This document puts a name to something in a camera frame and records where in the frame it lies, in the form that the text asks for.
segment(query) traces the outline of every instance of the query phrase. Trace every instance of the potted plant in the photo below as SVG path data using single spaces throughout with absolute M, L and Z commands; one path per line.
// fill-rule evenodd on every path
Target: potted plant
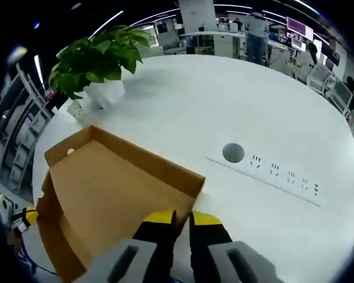
M 113 102 L 116 93 L 115 88 L 110 89 L 111 93 L 105 93 L 100 84 L 118 81 L 117 89 L 122 95 L 121 67 L 135 73 L 137 62 L 142 63 L 137 46 L 149 47 L 148 36 L 141 29 L 119 26 L 107 29 L 90 40 L 83 38 L 73 42 L 57 55 L 60 62 L 51 70 L 50 87 L 66 93 L 72 100 L 82 99 L 79 93 L 84 91 L 103 108 L 105 103 Z

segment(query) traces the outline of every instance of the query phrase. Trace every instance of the electrical outlet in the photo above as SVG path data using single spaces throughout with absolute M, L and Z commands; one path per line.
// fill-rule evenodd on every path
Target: electrical outlet
M 321 206 L 322 187 L 311 180 L 308 175 L 301 170 L 284 166 L 283 162 L 271 161 L 267 156 L 259 154 L 254 149 L 243 149 L 240 144 L 231 139 L 218 139 L 206 158 L 314 205 Z

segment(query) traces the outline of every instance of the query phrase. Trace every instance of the person in white shirt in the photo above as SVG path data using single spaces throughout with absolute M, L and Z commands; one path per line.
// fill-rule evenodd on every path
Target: person in white shirt
M 302 83 L 307 82 L 307 76 L 311 73 L 317 63 L 317 47 L 313 43 L 308 43 L 307 51 L 301 52 L 295 62 L 286 64 L 285 74 L 289 75 Z
M 268 22 L 261 12 L 253 10 L 252 14 L 247 16 L 245 28 L 248 29 L 247 61 L 263 65 L 269 32 Z

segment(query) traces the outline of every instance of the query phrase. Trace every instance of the ceiling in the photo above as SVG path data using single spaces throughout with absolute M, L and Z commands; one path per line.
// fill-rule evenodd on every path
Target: ceiling
M 214 0 L 215 4 L 231 4 L 254 6 L 255 3 L 263 9 L 280 15 L 292 17 L 312 27 L 315 32 L 324 36 L 334 37 L 343 42 L 354 58 L 354 8 L 350 4 L 354 0 L 343 4 L 337 2 L 333 6 L 330 0 L 304 0 L 305 3 L 318 10 L 324 18 L 306 8 L 295 0 Z M 81 5 L 71 9 L 76 3 Z M 51 67 L 56 63 L 55 54 L 81 37 L 89 36 L 99 26 L 119 11 L 121 15 L 110 22 L 110 25 L 132 24 L 145 17 L 178 7 L 178 0 L 163 1 L 88 1 L 88 0 L 55 0 L 47 5 L 43 1 L 36 3 L 15 3 L 2 9 L 5 15 L 7 28 L 4 27 L 6 44 L 14 46 L 19 42 L 29 49 L 28 58 L 35 54 L 40 56 L 44 76 L 48 75 Z M 227 7 L 215 7 L 217 13 L 226 12 Z M 233 11 L 244 11 L 241 8 L 231 8 Z M 40 25 L 33 29 L 36 22 Z M 35 67 L 26 70 L 35 71 Z

